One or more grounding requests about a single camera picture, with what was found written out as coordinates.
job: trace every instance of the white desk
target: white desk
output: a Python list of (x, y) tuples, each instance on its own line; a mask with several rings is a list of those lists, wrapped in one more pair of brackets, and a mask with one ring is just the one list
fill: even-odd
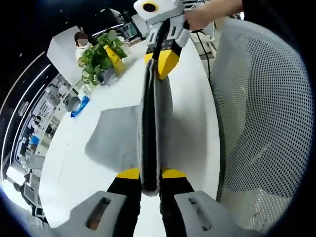
[[(39, 186), (41, 203), (51, 227), (66, 222), (73, 207), (99, 190), (106, 191), (116, 173), (84, 153), (101, 111), (138, 105), (144, 80), (146, 43), (131, 47), (137, 61), (110, 87), (97, 87), (76, 118), (65, 115), (46, 154)], [(195, 190), (216, 198), (220, 144), (213, 96), (191, 40), (169, 74), (173, 97), (172, 129), (168, 136), (170, 166), (185, 171)], [(142, 196), (135, 236), (163, 236), (159, 198)]]

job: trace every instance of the gray towel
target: gray towel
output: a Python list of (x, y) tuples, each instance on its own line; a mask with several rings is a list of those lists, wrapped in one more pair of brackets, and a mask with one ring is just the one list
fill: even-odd
[(138, 106), (102, 111), (98, 124), (85, 146), (93, 161), (121, 172), (138, 167)]

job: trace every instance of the potted plant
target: potted plant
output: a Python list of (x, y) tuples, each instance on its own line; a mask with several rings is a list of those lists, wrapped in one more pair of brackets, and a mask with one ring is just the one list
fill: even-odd
[(87, 49), (79, 58), (80, 65), (83, 67), (81, 79), (86, 84), (97, 85), (96, 77), (112, 67), (112, 62), (104, 49), (105, 45), (108, 45), (120, 58), (127, 57), (121, 48), (123, 43), (117, 38), (115, 30), (102, 34), (97, 41), (97, 45)]

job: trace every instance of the white robot part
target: white robot part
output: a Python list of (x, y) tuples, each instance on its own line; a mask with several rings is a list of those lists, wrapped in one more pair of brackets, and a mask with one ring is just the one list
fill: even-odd
[(149, 24), (181, 15), (184, 11), (184, 5), (179, 0), (138, 0), (134, 8)]

